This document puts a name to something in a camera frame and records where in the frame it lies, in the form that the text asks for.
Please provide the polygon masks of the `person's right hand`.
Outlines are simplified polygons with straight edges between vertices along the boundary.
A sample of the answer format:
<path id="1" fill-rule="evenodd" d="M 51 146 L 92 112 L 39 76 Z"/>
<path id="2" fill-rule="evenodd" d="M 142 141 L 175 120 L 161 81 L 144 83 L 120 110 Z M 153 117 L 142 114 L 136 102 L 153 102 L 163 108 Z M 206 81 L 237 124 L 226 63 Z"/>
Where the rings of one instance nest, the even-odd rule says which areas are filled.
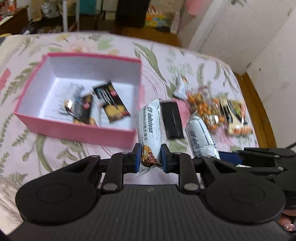
<path id="1" fill-rule="evenodd" d="M 296 211 L 284 209 L 280 215 L 280 219 L 278 220 L 278 224 L 282 226 L 288 232 L 292 232 L 295 228 L 292 220 L 295 220 Z"/>

